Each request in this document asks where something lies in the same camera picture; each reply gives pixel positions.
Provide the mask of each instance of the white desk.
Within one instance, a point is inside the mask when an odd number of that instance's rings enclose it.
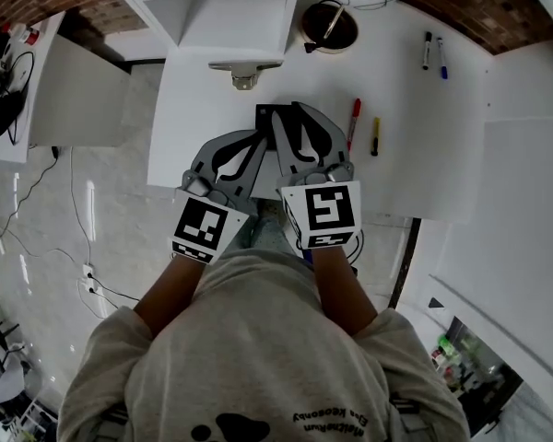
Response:
[[[23,88],[29,80],[25,106],[17,118],[17,142],[0,136],[0,160],[26,162],[29,144],[119,145],[124,98],[129,75],[96,54],[57,34],[65,12],[34,25],[39,40],[29,46],[12,44],[12,64],[23,56],[12,75],[10,87]]]
[[[297,17],[310,3],[299,0]],[[306,54],[299,38],[282,67],[262,73],[252,91],[231,86],[211,61],[233,52],[171,52],[166,60],[149,154],[148,183],[175,188],[199,148],[231,131],[254,128],[255,105],[303,101],[346,131],[355,98],[362,112],[351,160],[364,211],[465,222],[477,196],[486,118],[484,83],[492,56],[410,6],[352,11],[359,39],[347,52]],[[295,21],[291,35],[298,34]],[[424,35],[444,38],[450,80],[441,79],[436,44],[421,68]],[[381,154],[372,157],[373,118],[382,119]],[[280,175],[267,153],[253,196],[275,198]]]

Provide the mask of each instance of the bottle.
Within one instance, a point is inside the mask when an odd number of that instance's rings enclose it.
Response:
[[[14,41],[24,42],[29,46],[32,46],[39,38],[39,31],[24,23],[6,23],[3,26],[3,31],[7,32]]]

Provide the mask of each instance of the black logo print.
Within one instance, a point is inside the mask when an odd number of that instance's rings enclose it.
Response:
[[[189,198],[174,236],[217,250],[227,217],[226,210]]]
[[[323,236],[311,236],[307,247],[316,248],[341,246],[342,244],[346,244],[351,237],[351,232],[325,234]]]
[[[270,433],[270,426],[264,421],[253,421],[241,414],[223,413],[215,422],[226,442],[261,442]],[[206,442],[211,437],[211,429],[198,425],[191,431],[191,437],[196,442]]]
[[[297,224],[297,220],[295,219],[295,216],[293,215],[293,212],[291,211],[291,208],[288,205],[287,200],[285,200],[285,213],[287,214],[288,220],[291,222],[291,225],[293,226],[293,230],[295,231],[295,236],[297,236],[297,239],[301,240],[301,229]]]
[[[348,186],[309,189],[305,191],[305,198],[310,230],[354,226]]]
[[[197,249],[193,249],[192,247],[185,246],[184,244],[179,244],[178,242],[172,242],[172,250],[174,252],[177,252],[185,257],[188,257],[190,259],[195,259],[196,261],[204,262],[204,263],[210,263],[211,259],[213,259],[213,256],[211,254],[207,254],[206,252],[202,252]]]

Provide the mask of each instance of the metal bracket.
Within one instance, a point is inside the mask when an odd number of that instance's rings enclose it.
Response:
[[[280,67],[283,61],[231,61],[209,63],[210,69],[230,70],[231,83],[238,90],[252,90],[258,81],[258,72]]]

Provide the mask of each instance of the red marker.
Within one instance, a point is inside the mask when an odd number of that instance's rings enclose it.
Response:
[[[354,101],[354,110],[352,110],[352,118],[350,118],[350,127],[348,128],[347,146],[348,152],[352,146],[352,136],[354,136],[354,129],[357,127],[357,120],[360,115],[360,99]]]

